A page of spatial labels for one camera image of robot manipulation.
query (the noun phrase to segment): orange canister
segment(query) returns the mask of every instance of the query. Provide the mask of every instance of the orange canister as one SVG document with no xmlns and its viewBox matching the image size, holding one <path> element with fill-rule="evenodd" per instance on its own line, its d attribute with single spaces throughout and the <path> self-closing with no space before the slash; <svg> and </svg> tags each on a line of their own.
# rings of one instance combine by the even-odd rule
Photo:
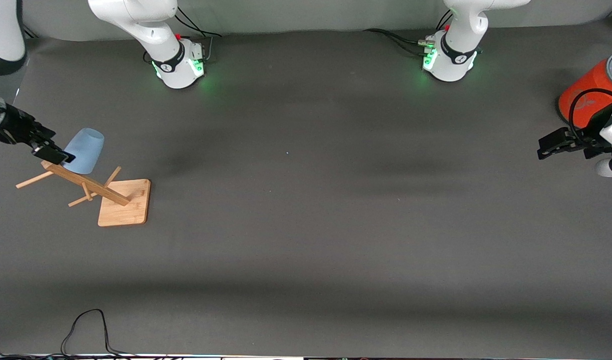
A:
<svg viewBox="0 0 612 360">
<path fill-rule="evenodd" d="M 561 116 L 568 120 L 570 105 L 575 96 L 592 88 L 612 91 L 612 55 L 601 60 L 559 96 L 557 105 Z M 611 104 L 612 96 L 599 92 L 585 94 L 575 105 L 575 126 L 584 128 L 594 114 Z"/>
</svg>

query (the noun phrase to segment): square wooden base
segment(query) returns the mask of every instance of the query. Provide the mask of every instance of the square wooden base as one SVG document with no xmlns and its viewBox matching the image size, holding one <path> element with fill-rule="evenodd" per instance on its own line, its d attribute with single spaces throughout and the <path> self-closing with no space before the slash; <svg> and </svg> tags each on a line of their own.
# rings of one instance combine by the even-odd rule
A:
<svg viewBox="0 0 612 360">
<path fill-rule="evenodd" d="M 102 198 L 99 211 L 99 226 L 120 226 L 143 224 L 148 218 L 150 200 L 150 180 L 113 181 L 108 187 L 130 199 L 128 205 L 121 206 L 107 198 Z"/>
</svg>

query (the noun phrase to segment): cable connector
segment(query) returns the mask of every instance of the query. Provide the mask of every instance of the cable connector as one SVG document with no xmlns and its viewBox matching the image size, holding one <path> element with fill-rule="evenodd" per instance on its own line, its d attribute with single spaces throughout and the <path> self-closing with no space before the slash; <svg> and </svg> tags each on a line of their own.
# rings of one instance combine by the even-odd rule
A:
<svg viewBox="0 0 612 360">
<path fill-rule="evenodd" d="M 417 41 L 417 45 L 419 46 L 423 46 L 425 48 L 430 48 L 430 49 L 434 49 L 434 41 L 429 39 L 418 39 Z"/>
</svg>

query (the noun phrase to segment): blue cup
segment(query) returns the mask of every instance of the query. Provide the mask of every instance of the blue cup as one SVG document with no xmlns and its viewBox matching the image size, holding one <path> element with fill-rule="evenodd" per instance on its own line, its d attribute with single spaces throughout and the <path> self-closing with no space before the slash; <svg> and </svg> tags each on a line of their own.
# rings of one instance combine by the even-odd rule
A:
<svg viewBox="0 0 612 360">
<path fill-rule="evenodd" d="M 99 160 L 102 148 L 104 148 L 104 135 L 95 129 L 85 127 L 79 130 L 64 149 L 76 158 L 61 165 L 73 173 L 90 174 Z"/>
</svg>

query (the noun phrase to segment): gray table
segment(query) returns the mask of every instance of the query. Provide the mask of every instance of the gray table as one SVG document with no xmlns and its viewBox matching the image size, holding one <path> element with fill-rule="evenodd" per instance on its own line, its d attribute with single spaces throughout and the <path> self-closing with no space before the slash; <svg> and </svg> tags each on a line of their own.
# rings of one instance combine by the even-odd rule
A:
<svg viewBox="0 0 612 360">
<path fill-rule="evenodd" d="M 56 351 L 99 307 L 140 353 L 612 358 L 612 178 L 536 157 L 612 20 L 482 46 L 451 84 L 378 34 L 228 36 L 175 91 L 136 41 L 41 42 L 16 105 L 60 144 L 103 132 L 93 176 L 150 178 L 150 219 L 17 190 L 41 167 L 0 146 L 0 350 Z M 97 317 L 69 349 L 103 349 Z"/>
</svg>

